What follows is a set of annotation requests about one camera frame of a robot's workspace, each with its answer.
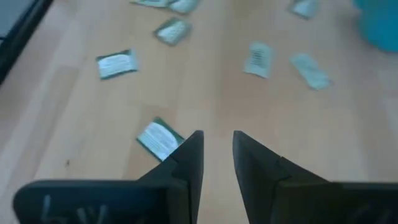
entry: wooden floor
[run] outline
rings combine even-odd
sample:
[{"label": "wooden floor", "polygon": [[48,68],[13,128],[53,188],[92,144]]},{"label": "wooden floor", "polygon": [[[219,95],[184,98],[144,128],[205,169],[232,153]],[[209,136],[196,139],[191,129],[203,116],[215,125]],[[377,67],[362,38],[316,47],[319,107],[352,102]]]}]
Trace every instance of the wooden floor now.
[{"label": "wooden floor", "polygon": [[[0,88],[0,223],[32,179],[137,179],[158,162],[135,141],[160,116],[205,131],[199,223],[247,223],[233,167],[239,129],[328,179],[398,181],[398,56],[363,42],[349,0],[311,21],[289,0],[202,1],[176,47],[151,32],[172,16],[127,0],[55,0]],[[275,50],[270,79],[242,72],[252,41]],[[100,81],[95,57],[134,47],[141,71]],[[305,52],[333,86],[309,89]]]}]

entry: light wood surface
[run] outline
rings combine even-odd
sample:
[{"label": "light wood surface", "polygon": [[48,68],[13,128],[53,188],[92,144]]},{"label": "light wood surface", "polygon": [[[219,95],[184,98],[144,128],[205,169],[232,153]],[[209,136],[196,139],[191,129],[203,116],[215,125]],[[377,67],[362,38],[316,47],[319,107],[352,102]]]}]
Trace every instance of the light wood surface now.
[{"label": "light wood surface", "polygon": [[[363,42],[348,0],[305,21],[289,0],[203,0],[176,47],[152,36],[173,13],[127,0],[55,0],[0,88],[0,223],[33,179],[137,179],[158,162],[135,137],[160,116],[205,131],[198,222],[247,223],[233,168],[239,129],[328,179],[398,181],[398,56]],[[242,72],[252,41],[270,79]],[[134,47],[140,72],[100,81],[95,57]],[[312,55],[333,86],[313,91],[289,57]]]}]

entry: scattered packet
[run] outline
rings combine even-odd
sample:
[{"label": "scattered packet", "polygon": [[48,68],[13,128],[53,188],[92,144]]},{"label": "scattered packet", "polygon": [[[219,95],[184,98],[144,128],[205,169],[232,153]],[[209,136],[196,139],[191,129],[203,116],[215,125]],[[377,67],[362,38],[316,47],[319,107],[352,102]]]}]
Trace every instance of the scattered packet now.
[{"label": "scattered packet", "polygon": [[269,78],[271,71],[272,49],[261,42],[250,46],[250,57],[244,63],[244,72]]},{"label": "scattered packet", "polygon": [[113,78],[128,72],[138,71],[136,53],[133,49],[96,58],[101,79]]},{"label": "scattered packet", "polygon": [[160,27],[154,31],[154,34],[159,40],[174,46],[187,36],[191,29],[192,26],[190,23],[173,17],[160,25]]},{"label": "scattered packet", "polygon": [[169,5],[173,11],[187,14],[192,12],[198,6],[199,0],[175,0]]},{"label": "scattered packet", "polygon": [[289,10],[305,19],[311,19],[319,10],[319,0],[293,0]]},{"label": "scattered packet", "polygon": [[300,72],[307,84],[314,90],[321,90],[331,84],[328,75],[318,68],[317,62],[307,54],[294,55],[290,62]]},{"label": "scattered packet", "polygon": [[170,0],[130,0],[130,2],[150,7],[167,7]]},{"label": "scattered packet", "polygon": [[164,161],[184,142],[184,138],[161,118],[155,118],[137,137],[137,141],[160,161]]}]

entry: blue object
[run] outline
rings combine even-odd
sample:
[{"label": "blue object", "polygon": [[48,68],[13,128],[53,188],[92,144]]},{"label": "blue object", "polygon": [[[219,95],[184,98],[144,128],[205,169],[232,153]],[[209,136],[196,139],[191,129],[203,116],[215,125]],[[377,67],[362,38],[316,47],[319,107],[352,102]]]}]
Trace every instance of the blue object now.
[{"label": "blue object", "polygon": [[398,52],[398,0],[355,0],[362,9],[361,35],[388,52]]}]

